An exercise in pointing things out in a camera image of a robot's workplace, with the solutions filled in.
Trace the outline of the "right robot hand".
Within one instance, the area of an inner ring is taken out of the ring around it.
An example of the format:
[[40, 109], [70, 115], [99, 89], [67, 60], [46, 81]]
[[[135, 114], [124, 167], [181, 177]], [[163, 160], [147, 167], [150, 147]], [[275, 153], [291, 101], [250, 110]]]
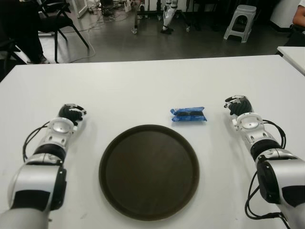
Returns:
[[234, 95], [225, 100], [224, 108], [230, 110], [230, 115], [240, 116], [253, 112], [252, 105], [244, 95]]

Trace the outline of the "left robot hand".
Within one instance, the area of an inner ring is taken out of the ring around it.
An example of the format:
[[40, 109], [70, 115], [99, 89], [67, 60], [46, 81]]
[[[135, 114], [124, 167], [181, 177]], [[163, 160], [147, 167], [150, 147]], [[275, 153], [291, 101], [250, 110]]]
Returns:
[[69, 119], [74, 126], [78, 126], [78, 122], [83, 120], [87, 111], [76, 104], [65, 104], [61, 107], [58, 117]]

